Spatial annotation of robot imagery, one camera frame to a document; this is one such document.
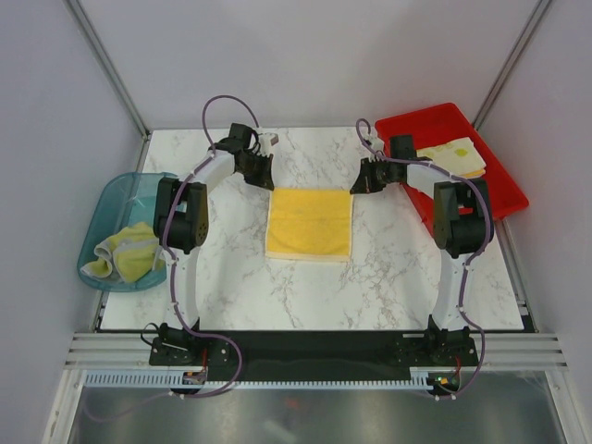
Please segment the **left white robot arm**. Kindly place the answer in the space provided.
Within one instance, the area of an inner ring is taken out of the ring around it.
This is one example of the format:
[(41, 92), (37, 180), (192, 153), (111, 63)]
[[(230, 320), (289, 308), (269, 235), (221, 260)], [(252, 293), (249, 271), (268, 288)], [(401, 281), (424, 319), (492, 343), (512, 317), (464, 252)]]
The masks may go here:
[(274, 190), (271, 148), (277, 143), (275, 133), (233, 123), (228, 136), (213, 143), (184, 178), (159, 181), (153, 229), (166, 254), (169, 326), (185, 331), (199, 326), (197, 262), (209, 232), (209, 194), (236, 174), (249, 185)]

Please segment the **yellow towel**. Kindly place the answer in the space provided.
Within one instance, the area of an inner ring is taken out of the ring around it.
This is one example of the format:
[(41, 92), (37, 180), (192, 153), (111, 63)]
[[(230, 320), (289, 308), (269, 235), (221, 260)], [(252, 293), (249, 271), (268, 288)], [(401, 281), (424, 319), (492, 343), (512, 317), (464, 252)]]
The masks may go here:
[(271, 192), (265, 255), (282, 260), (347, 262), (353, 199), (345, 190), (277, 188)]

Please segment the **green frog pattern towel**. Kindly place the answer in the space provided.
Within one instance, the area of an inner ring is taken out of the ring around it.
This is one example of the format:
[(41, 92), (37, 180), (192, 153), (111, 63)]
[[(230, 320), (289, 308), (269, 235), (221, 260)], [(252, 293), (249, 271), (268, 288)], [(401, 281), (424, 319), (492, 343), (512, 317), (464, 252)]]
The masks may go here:
[(486, 173), (487, 164), (469, 137), (420, 149), (417, 156), (427, 157), (438, 167), (467, 179), (479, 178)]

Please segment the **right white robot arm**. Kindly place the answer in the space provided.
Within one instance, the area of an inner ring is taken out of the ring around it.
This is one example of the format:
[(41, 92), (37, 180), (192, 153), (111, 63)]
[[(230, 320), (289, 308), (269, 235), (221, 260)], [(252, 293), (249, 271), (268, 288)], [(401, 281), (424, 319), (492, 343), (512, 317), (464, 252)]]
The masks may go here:
[(378, 137), (370, 134), (358, 137), (371, 155), (361, 160), (350, 193), (376, 193), (389, 184), (400, 183), (431, 197), (432, 237), (440, 249), (441, 268), (430, 323), (448, 331), (474, 327), (465, 309), (473, 262), (494, 234), (487, 183), (482, 179), (462, 178), (427, 157), (416, 156), (410, 135), (392, 140), (399, 149), (395, 157), (384, 154), (384, 143)]

